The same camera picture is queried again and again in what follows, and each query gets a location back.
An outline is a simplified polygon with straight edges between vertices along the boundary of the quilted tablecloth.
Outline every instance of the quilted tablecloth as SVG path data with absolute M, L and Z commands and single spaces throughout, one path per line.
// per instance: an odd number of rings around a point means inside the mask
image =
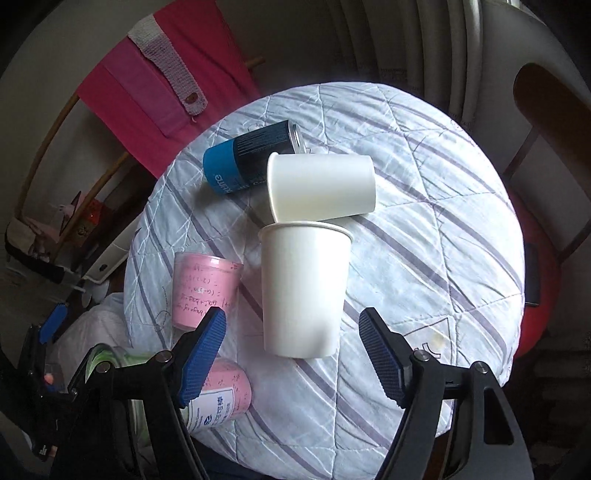
M 353 233 L 340 346 L 332 357 L 279 358 L 262 340 L 261 247 L 272 222 L 265 186 L 217 196 L 203 152 L 291 119 L 312 153 L 374 160 L 373 213 L 333 220 Z M 440 362 L 488 363 L 507 381 L 524 305 L 521 230 L 496 171 L 457 124 L 385 85 L 329 83 L 261 98 L 188 145 L 159 179 L 139 222 L 125 277 L 133 347 L 170 348 L 174 253 L 244 263 L 237 305 L 220 349 L 246 371 L 248 413 L 197 438 L 276 478 L 371 479 L 402 411 L 386 398 L 359 339 L 359 313 L 376 307 L 392 331 Z M 441 410 L 438 433 L 450 426 Z

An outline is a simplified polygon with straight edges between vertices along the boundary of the blue and black can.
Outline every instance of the blue and black can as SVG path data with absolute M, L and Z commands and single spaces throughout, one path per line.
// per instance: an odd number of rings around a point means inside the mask
M 279 154 L 306 153 L 300 128 L 291 120 L 259 128 L 208 148 L 203 172 L 216 193 L 237 192 L 267 180 L 267 160 Z

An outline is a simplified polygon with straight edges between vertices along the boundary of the pink cylindrical container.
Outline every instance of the pink cylindrical container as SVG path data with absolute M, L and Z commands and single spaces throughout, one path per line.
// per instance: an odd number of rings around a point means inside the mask
M 173 325 L 181 330 L 195 330 L 209 307 L 220 307 L 228 314 L 241 272 L 240 263 L 177 252 L 173 272 Z
M 201 394 L 183 410 L 189 433 L 215 427 L 251 406 L 251 384 L 244 370 L 225 358 L 216 358 Z

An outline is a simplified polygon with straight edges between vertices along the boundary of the white paper cup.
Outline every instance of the white paper cup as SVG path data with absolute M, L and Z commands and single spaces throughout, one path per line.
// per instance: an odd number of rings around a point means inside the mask
M 375 210 L 374 162 L 367 155 L 279 155 L 267 163 L 276 222 L 328 220 Z
M 265 350 L 292 358 L 333 355 L 353 236 L 320 222 L 274 223 L 262 242 Z

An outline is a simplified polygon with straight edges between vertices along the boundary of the metal screw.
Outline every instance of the metal screw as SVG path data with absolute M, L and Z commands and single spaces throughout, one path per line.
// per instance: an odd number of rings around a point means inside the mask
M 476 369 L 477 372 L 480 372 L 481 374 L 488 373 L 488 365 L 486 365 L 484 362 L 474 363 L 474 368 Z
M 413 355 L 420 362 L 426 362 L 429 360 L 429 354 L 425 350 L 415 350 Z
M 109 371 L 110 368 L 111 368 L 110 362 L 101 362 L 96 366 L 95 371 L 100 374 L 105 374 Z
M 162 350 L 155 355 L 156 361 L 161 364 L 166 364 L 170 362 L 171 358 L 173 357 L 173 353 L 170 350 Z

